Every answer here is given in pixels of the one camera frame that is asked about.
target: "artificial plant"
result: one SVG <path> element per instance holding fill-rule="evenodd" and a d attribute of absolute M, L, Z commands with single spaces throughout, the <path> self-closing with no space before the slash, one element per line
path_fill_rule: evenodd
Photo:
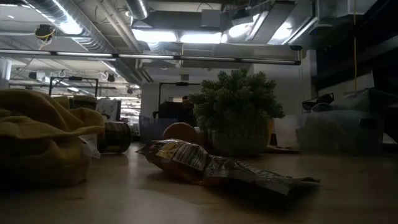
<path fill-rule="evenodd" d="M 282 105 L 274 96 L 275 80 L 262 72 L 249 75 L 247 69 L 218 74 L 218 80 L 203 80 L 199 93 L 191 94 L 194 114 L 202 129 L 228 128 L 232 123 L 266 124 L 282 118 Z"/>

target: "woven basket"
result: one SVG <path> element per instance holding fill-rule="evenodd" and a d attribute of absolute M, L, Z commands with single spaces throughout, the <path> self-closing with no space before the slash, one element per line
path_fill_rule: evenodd
<path fill-rule="evenodd" d="M 268 126 L 248 126 L 233 122 L 223 129 L 211 130 L 211 140 L 215 152 L 227 156 L 255 156 L 268 144 Z"/>

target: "clear plastic bin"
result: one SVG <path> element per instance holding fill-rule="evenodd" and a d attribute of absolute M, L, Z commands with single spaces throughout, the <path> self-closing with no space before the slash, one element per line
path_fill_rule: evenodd
<path fill-rule="evenodd" d="M 163 132 L 171 124 L 177 122 L 177 119 L 168 118 L 148 118 L 145 116 L 139 117 L 139 132 L 140 139 L 143 143 L 150 143 L 153 140 L 163 139 Z"/>
<path fill-rule="evenodd" d="M 278 146 L 304 152 L 373 156 L 381 153 L 377 114 L 340 110 L 290 115 L 275 120 Z"/>

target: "chip bag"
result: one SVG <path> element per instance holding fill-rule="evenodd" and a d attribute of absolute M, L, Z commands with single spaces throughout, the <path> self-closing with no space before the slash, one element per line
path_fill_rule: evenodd
<path fill-rule="evenodd" d="M 153 141 L 137 153 L 146 156 L 149 162 L 166 173 L 203 186 L 240 180 L 287 195 L 301 182 L 319 182 L 311 177 L 286 177 L 232 158 L 213 156 L 201 146 L 177 139 Z"/>

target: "desk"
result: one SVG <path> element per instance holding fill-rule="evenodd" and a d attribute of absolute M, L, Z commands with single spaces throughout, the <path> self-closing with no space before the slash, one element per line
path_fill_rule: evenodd
<path fill-rule="evenodd" d="M 134 153 L 137 148 L 93 161 L 88 181 L 76 187 L 1 194 L 0 223 L 398 223 L 395 159 L 278 154 L 244 159 L 261 169 L 322 180 L 279 210 L 257 207 L 242 194 L 170 179 Z M 272 204 L 271 198 L 261 200 Z"/>

